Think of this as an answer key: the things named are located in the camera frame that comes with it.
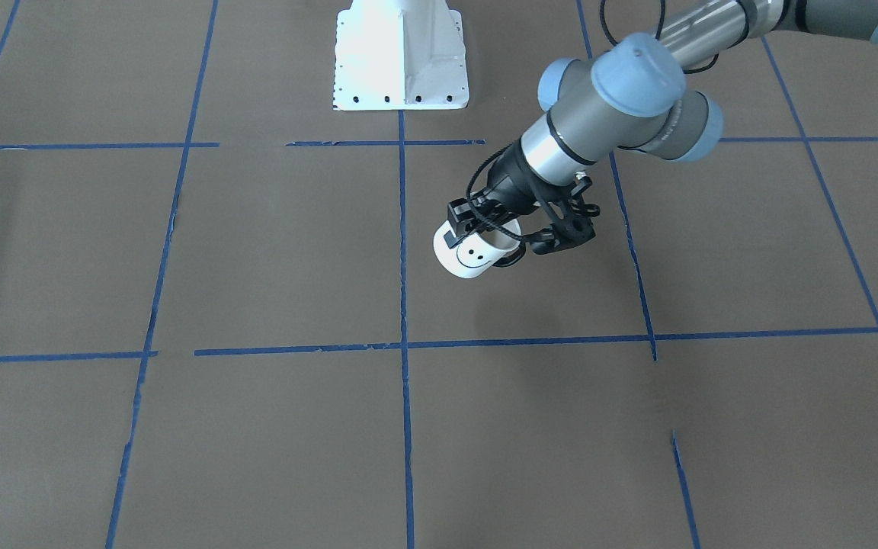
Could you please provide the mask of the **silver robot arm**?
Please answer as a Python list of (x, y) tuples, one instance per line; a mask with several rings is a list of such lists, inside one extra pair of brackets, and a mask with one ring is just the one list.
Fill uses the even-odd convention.
[(481, 190), (450, 202), (434, 234), (440, 259), (470, 270), (510, 265), (594, 236), (586, 171), (615, 149), (668, 161), (702, 159), (720, 140), (714, 101), (686, 72), (777, 29), (878, 43), (878, 1), (707, 1), (630, 34), (593, 60), (558, 59), (539, 83), (540, 119), (490, 159)]

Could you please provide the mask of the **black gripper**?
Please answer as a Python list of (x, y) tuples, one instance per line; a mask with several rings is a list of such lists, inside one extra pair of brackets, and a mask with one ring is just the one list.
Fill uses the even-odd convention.
[(459, 246), (467, 236), (491, 232), (492, 226), (483, 218), (499, 221), (508, 215), (527, 216), (543, 203), (561, 201), (562, 188), (537, 176), (521, 143), (515, 140), (492, 163), (477, 199), (448, 204), (450, 228), (444, 230), (447, 248)]

